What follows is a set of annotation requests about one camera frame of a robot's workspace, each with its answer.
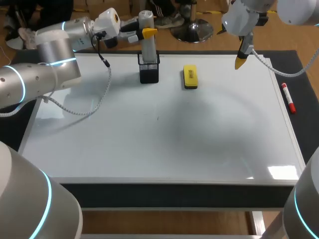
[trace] white cable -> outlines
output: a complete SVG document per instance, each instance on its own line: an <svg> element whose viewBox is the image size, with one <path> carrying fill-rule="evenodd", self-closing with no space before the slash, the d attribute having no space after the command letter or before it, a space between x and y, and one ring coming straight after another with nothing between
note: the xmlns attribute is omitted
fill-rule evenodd
<svg viewBox="0 0 319 239"><path fill-rule="evenodd" d="M22 107L23 107L26 103L28 103L28 102L23 102L23 103L21 103L17 108L15 108L14 111L11 111L11 112L9 112L9 113L1 113L1 114L0 114L0 118L10 117L10 116L15 115L15 114L18 113L19 110L21 110Z"/></svg>
<svg viewBox="0 0 319 239"><path fill-rule="evenodd" d="M108 81L108 83L106 85L104 94L103 94L102 98L100 99L99 103L89 112L75 112L75 111L72 111L72 110L70 110L67 107L63 106L58 101L56 101L55 99L53 99L53 98L51 98L49 96L39 96L37 98L52 101L53 103L55 103L57 106L59 106L64 111L67 111L70 114L73 114L73 115L76 115L76 116L88 116L88 115L91 115L91 114L93 114L95 111L97 111L99 109L99 107L101 106L103 100L105 99L106 94L109 91L109 88L110 88L110 85L111 85L111 79L112 79L112 72L111 72L111 68L110 67L108 67L108 72L109 72L109 81Z"/></svg>
<svg viewBox="0 0 319 239"><path fill-rule="evenodd" d="M53 70L53 74L54 74L54 78L55 78L55 83L54 83L53 91L52 91L52 92L50 93L50 95L48 96L48 97L51 97L51 96L53 95L53 93L55 92L56 87L58 86L58 75L57 75L57 73L56 73L56 70L55 70L54 66L52 66L52 65L49 64L49 63L40 62L40 63L38 63L38 65L48 65L48 66L50 66L50 67L52 68L52 70Z"/></svg>
<svg viewBox="0 0 319 239"><path fill-rule="evenodd" d="M281 71L278 71L276 69L274 69L273 67L271 67L270 65L268 65L266 63L265 60L263 60L258 54L257 52L253 49L252 53L257 57L257 59L263 63L265 66L267 66L271 71L275 72L276 74L280 75L280 76L285 76L285 77L296 77L299 76L301 74L303 74L315 61L315 59L317 58L317 56L319 55L319 48L317 49L316 53L314 54L314 56L311 58L310 62L308 63L308 65L305 66L305 68L303 68L301 71L294 73L294 74L287 74Z"/></svg>
<svg viewBox="0 0 319 239"><path fill-rule="evenodd" d="M4 54L4 56L9 60L8 65L10 65L10 64L11 64L10 58L5 54L4 49L2 48L2 46L0 46L0 48L1 48L1 51L2 51L2 53Z"/></svg>

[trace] red marker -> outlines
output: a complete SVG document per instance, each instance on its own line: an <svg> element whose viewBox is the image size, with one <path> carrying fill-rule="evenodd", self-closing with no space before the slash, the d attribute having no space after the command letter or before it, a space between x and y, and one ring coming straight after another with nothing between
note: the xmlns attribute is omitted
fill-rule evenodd
<svg viewBox="0 0 319 239"><path fill-rule="evenodd" d="M283 87L283 91L285 93L285 96L286 96L286 99L287 99L287 102L288 102L288 105L289 105L290 112L292 114L295 114L296 113L296 108L295 108L295 105L293 103L293 100L291 99L291 96L290 96L290 93L288 91L288 87L287 87L286 83L282 83L281 86Z"/></svg>

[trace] black wire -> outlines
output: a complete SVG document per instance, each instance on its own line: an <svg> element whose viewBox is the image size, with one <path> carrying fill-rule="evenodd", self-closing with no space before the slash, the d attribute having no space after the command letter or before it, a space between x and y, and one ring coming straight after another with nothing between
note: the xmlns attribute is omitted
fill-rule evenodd
<svg viewBox="0 0 319 239"><path fill-rule="evenodd" d="M91 45L92 45L93 49L95 50L95 52L99 55L100 59L103 61L104 65L106 65L106 67L110 67L110 63L106 59L104 59L104 57L100 53L100 40L101 40L102 36L103 36L103 34L95 33L91 37ZM94 37L96 37L98 49L96 49L94 44L93 44Z"/></svg>

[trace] chair base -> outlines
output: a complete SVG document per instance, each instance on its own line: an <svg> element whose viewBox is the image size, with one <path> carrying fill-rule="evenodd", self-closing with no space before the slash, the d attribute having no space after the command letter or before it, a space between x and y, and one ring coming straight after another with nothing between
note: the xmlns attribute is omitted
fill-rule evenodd
<svg viewBox="0 0 319 239"><path fill-rule="evenodd" d="M170 29L172 35L184 42L198 43L206 41L213 35L213 27L203 19L195 19L183 26L178 26Z"/></svg>

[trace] striped pants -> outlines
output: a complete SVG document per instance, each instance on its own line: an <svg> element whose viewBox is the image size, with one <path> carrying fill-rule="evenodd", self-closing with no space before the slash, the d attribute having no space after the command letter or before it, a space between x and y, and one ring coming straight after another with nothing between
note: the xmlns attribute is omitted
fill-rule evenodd
<svg viewBox="0 0 319 239"><path fill-rule="evenodd" d="M171 0L149 0L154 16L165 17L175 12L175 6Z"/></svg>

